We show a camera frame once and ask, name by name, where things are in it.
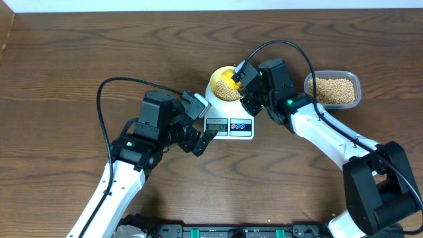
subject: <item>digital scale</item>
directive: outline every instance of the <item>digital scale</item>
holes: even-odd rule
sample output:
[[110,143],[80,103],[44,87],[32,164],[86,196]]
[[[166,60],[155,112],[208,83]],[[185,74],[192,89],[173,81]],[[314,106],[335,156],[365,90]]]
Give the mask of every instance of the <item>digital scale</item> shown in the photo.
[[211,107],[204,116],[204,130],[217,130],[214,139],[252,139],[254,137],[254,118],[245,111],[240,100],[227,102],[217,98],[213,93],[215,84],[226,70],[234,70],[233,66],[225,66],[216,70],[206,88],[206,99]]

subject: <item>plastic container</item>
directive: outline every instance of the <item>plastic container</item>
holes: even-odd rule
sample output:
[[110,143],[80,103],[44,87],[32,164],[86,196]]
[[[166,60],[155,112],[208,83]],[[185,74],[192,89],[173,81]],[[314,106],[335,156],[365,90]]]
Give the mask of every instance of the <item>plastic container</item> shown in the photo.
[[[323,104],[323,107],[326,109],[345,109],[353,108],[362,99],[362,88],[360,87],[360,82],[355,74],[348,71],[337,71],[337,70],[323,70],[315,71],[316,77],[321,79],[347,79],[352,82],[354,87],[354,98],[355,101],[349,104]],[[304,80],[304,92],[309,93],[309,80],[312,78],[311,73]]]

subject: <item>black cable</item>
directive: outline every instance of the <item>black cable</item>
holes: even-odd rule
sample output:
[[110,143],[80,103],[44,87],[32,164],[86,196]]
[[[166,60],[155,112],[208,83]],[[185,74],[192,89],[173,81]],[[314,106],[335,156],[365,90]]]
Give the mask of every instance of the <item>black cable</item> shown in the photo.
[[[319,117],[319,119],[321,119],[323,122],[325,122],[326,124],[328,124],[328,126],[330,126],[333,130],[335,130],[336,132],[338,132],[339,134],[341,134],[342,136],[344,136],[345,138],[347,138],[348,140],[352,141],[354,143],[354,145],[358,145],[360,147],[362,147],[363,149],[365,149],[367,152],[369,152],[370,154],[372,154],[373,156],[376,156],[384,165],[386,165],[389,169],[391,169],[398,177],[400,177],[408,186],[408,188],[410,189],[412,195],[414,196],[414,199],[416,200],[418,207],[420,208],[422,214],[423,214],[423,201],[420,197],[420,195],[417,193],[417,191],[413,188],[413,186],[411,185],[410,181],[408,181],[405,176],[403,175],[403,173],[392,163],[390,163],[388,160],[386,160],[383,156],[381,156],[380,154],[376,153],[374,150],[372,150],[371,148],[367,147],[366,145],[364,145],[363,143],[361,143],[358,138],[353,138],[352,136],[348,135],[347,133],[343,132],[342,130],[340,130],[339,128],[337,128],[335,125],[333,125],[332,123],[330,123],[324,116],[322,113],[320,113],[319,109],[317,108],[317,94],[316,94],[316,75],[315,75],[315,70],[313,68],[313,65],[311,64],[311,61],[309,59],[309,57],[307,56],[307,54],[296,44],[289,42],[287,40],[272,40],[269,42],[264,43],[263,45],[259,46],[255,51],[253,51],[250,56],[245,60],[244,64],[241,66],[240,70],[236,73],[235,78],[238,79],[241,76],[241,72],[244,70],[244,67],[246,66],[246,64],[248,63],[248,61],[251,59],[251,57],[253,57],[253,55],[255,55],[255,53],[257,53],[259,50],[263,49],[265,46],[268,46],[270,44],[274,44],[274,43],[284,43],[284,44],[288,44],[292,47],[294,47],[295,49],[297,49],[305,58],[305,60],[307,61],[307,63],[309,64],[310,67],[310,71],[311,71],[311,75],[313,76],[313,106],[315,109],[315,112],[317,114],[317,116]],[[397,230],[397,229],[386,229],[386,231],[388,232],[395,232],[398,234],[402,234],[402,235],[417,235],[419,233],[421,233],[423,231],[423,222],[422,225],[420,226],[420,228],[418,228],[415,231],[403,231],[403,230]]]
[[132,78],[128,78],[128,77],[113,77],[113,78],[109,78],[109,79],[104,80],[100,84],[100,87],[98,88],[98,91],[97,91],[97,98],[96,98],[97,113],[98,113],[98,120],[100,121],[100,127],[101,127],[101,130],[103,132],[103,137],[104,137],[104,140],[106,142],[110,175],[109,175],[109,180],[108,180],[108,184],[107,184],[107,189],[104,191],[103,197],[100,199],[100,202],[98,202],[98,204],[95,207],[95,209],[94,209],[93,213],[91,214],[90,218],[87,220],[86,224],[84,225],[84,228],[82,228],[81,233],[79,234],[79,238],[82,238],[84,236],[85,232],[88,229],[88,226],[90,226],[90,223],[93,221],[96,213],[100,209],[100,207],[103,204],[104,200],[106,199],[107,195],[109,195],[110,189],[112,188],[112,184],[113,184],[113,163],[112,163],[112,156],[110,154],[110,142],[108,140],[106,127],[104,125],[103,115],[101,113],[101,103],[100,103],[101,91],[102,91],[103,87],[106,85],[106,83],[111,82],[111,81],[131,81],[131,82],[136,82],[136,83],[143,83],[143,84],[146,84],[146,85],[149,85],[149,86],[153,86],[153,87],[156,87],[156,88],[159,88],[159,89],[167,90],[167,91],[182,95],[182,93],[178,90],[171,89],[171,88],[161,86],[161,85],[157,85],[157,84],[154,84],[154,83],[150,83],[150,82],[147,82],[147,81],[144,81],[144,80],[141,80],[141,79],[132,79]]

